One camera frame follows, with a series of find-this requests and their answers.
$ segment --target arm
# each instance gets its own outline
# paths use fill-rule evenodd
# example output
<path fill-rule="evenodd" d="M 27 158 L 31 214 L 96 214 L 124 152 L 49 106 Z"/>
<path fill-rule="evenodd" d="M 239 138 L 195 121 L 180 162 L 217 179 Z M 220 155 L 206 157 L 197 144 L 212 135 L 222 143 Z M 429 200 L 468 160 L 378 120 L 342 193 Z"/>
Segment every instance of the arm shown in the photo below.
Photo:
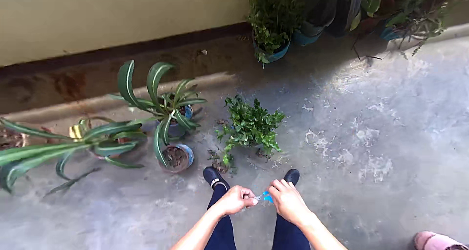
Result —
<path fill-rule="evenodd" d="M 293 183 L 274 180 L 268 191 L 278 214 L 296 225 L 315 250 L 347 250 L 308 209 Z"/>
<path fill-rule="evenodd" d="M 171 250 L 203 250 L 218 221 L 225 215 L 235 214 L 244 207 L 254 206 L 254 193 L 245 187 L 232 187 L 205 212 L 189 232 Z"/>

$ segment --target person's left hand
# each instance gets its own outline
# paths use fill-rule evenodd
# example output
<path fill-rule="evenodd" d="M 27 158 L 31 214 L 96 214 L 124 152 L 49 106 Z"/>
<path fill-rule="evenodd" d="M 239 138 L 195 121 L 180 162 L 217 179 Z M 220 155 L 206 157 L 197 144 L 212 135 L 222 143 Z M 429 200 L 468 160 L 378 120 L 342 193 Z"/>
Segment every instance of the person's left hand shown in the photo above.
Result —
<path fill-rule="evenodd" d="M 210 209 L 214 208 L 224 215 L 235 214 L 244 207 L 254 206 L 257 204 L 254 193 L 245 187 L 239 185 L 232 187 L 223 195 Z"/>

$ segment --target small scissors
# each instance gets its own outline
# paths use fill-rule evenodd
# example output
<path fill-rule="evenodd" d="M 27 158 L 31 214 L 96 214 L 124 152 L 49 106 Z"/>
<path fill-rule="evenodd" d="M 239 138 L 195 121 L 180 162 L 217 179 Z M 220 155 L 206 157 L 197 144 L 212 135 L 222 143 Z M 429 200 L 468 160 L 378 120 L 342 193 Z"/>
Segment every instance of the small scissors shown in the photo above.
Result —
<path fill-rule="evenodd" d="M 269 202 L 273 203 L 272 197 L 270 197 L 268 191 L 264 191 L 264 192 L 262 193 L 262 195 L 259 195 L 259 196 L 255 197 L 255 199 L 257 199 L 258 201 L 260 201 L 262 198 L 263 198 L 265 201 L 269 201 Z"/>

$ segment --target blue plant pot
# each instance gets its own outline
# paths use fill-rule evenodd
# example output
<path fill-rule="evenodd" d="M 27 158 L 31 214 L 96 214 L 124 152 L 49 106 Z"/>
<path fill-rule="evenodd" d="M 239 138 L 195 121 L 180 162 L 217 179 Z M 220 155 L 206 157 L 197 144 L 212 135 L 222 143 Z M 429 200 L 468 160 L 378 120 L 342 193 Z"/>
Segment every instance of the blue plant pot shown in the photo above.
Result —
<path fill-rule="evenodd" d="M 187 117 L 187 119 L 191 119 L 192 118 L 192 115 L 194 114 L 194 111 L 192 110 L 192 107 L 190 105 L 186 106 L 186 113 L 185 113 L 185 117 Z M 158 126 L 160 124 L 159 121 L 156 121 L 156 126 Z M 176 125 L 169 125 L 169 129 L 168 129 L 168 135 L 170 137 L 181 137 L 183 136 L 184 134 L 186 133 L 184 127 L 180 126 L 179 124 L 176 124 Z"/>
<path fill-rule="evenodd" d="M 391 41 L 396 38 L 401 38 L 400 35 L 396 34 L 392 27 L 384 28 L 384 30 L 379 34 L 379 37 L 386 40 Z"/>
<path fill-rule="evenodd" d="M 280 60 L 288 51 L 288 47 L 290 47 L 290 41 L 291 41 L 291 38 L 290 40 L 288 41 L 287 45 L 285 46 L 285 48 L 283 48 L 282 50 L 280 50 L 279 52 L 277 53 L 274 53 L 274 54 L 267 54 L 263 49 L 259 48 L 259 46 L 257 45 L 256 43 L 256 39 L 254 38 L 254 35 L 252 36 L 252 43 L 254 44 L 254 52 L 255 54 L 257 53 L 260 53 L 260 52 L 263 52 L 266 54 L 266 59 L 270 62 L 274 62 L 274 61 L 278 61 Z"/>
<path fill-rule="evenodd" d="M 168 167 L 165 167 L 163 165 L 163 163 L 161 163 L 159 161 L 158 164 L 161 166 L 161 168 L 164 171 L 170 172 L 170 173 L 179 173 L 179 172 L 184 171 L 185 169 L 189 168 L 192 165 L 192 163 L 194 162 L 194 152 L 192 151 L 192 149 L 190 147 L 184 145 L 184 144 L 166 146 L 166 148 L 171 148 L 171 147 L 177 147 L 177 148 L 181 149 L 182 151 L 184 151 L 184 153 L 187 156 L 187 159 L 185 159 L 183 161 L 180 161 L 181 164 L 179 164 L 176 167 L 173 167 L 173 166 L 170 166 L 170 165 L 168 165 Z"/>
<path fill-rule="evenodd" d="M 293 41 L 295 43 L 300 44 L 300 46 L 306 46 L 308 44 L 316 42 L 316 40 L 318 40 L 318 38 L 320 37 L 321 34 L 322 34 L 322 31 L 319 32 L 319 34 L 317 34 L 315 36 L 308 37 L 307 35 L 301 33 L 300 30 L 295 30 L 293 32 Z"/>

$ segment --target navy leggings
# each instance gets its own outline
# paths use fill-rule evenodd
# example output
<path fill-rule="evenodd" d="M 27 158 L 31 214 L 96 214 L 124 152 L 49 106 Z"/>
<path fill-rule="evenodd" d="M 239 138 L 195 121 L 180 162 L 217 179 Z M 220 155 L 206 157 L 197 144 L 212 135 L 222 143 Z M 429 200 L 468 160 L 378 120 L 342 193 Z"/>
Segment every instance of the navy leggings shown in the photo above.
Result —
<path fill-rule="evenodd" d="M 215 204 L 224 194 L 223 185 L 216 185 L 208 208 Z M 236 250 L 233 226 L 229 216 L 223 217 L 213 230 L 205 250 Z M 277 214 L 272 250 L 310 250 L 308 239 L 294 224 Z"/>

